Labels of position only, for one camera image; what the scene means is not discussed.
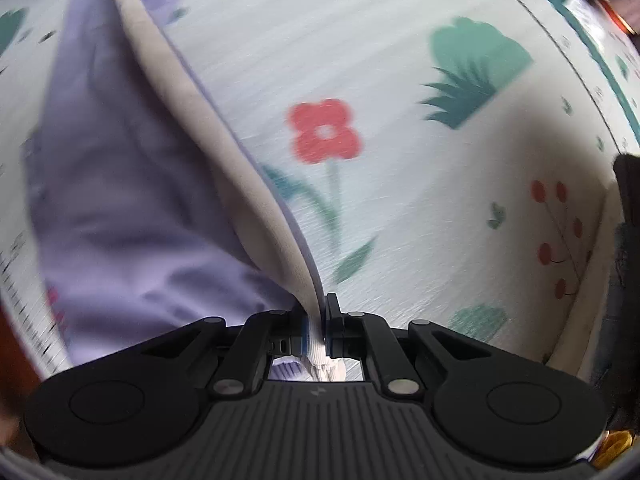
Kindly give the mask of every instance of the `berry branch print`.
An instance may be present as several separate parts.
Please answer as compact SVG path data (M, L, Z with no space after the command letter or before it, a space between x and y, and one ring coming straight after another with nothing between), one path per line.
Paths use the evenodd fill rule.
M297 104L289 111L288 123L296 132L292 151L304 164L321 164L326 168L328 197L303 180L264 166L264 172L274 183L284 200L295 196L306 199L315 210L329 238L331 254L336 261L333 271L335 285L358 272L373 250L375 237L341 257L340 217L342 213L340 160L360 155L362 142L351 124L351 110L340 99L325 99L317 104Z
M568 219L568 191L566 186L562 182L556 182L556 199L564 206L564 213L562 216L562 223L558 221L556 216L551 211L549 207L547 196L546 196L546 188L545 185L539 180L534 180L531 183L531 197L533 200L538 202L539 204L544 205L545 211L547 212L551 222L556 228L556 232L558 232L558 238L560 240L561 252L558 253L553 249L551 244L548 242L541 243L538 247L538 261L540 264L544 266L548 266L550 264L553 265L562 265L562 264L571 264L572 271L574 272L576 279L576 290L573 292L566 291L566 280L564 278L560 278L556 282L554 295L556 299L561 300L564 296L575 296L577 293L577 288L580 285L581 275L578 272L578 261L574 257L569 248L569 244L567 242L567 219ZM578 240L582 241L582 232L583 226L582 221L575 217L572 221L572 232L571 234Z

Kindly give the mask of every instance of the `beige fabric edge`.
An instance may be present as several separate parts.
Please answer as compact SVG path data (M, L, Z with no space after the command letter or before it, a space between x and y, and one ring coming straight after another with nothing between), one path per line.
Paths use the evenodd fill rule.
M151 86L212 165L221 199L249 257L293 294L309 318L307 358L321 381L345 378L341 360L326 357L318 298L305 259L267 185L238 148L156 27L141 0L115 0L124 31Z
M618 183L613 181L604 199L600 227L589 265L582 278L564 329L547 365L581 378L588 377L590 361L607 301L609 269L615 253L616 226L622 221Z

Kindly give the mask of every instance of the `purple cloth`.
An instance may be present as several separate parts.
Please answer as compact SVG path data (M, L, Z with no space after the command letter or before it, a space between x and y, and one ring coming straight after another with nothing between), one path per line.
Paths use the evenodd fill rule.
M244 252L113 0L71 1L26 167L41 270L75 364L205 316L241 324L295 303Z

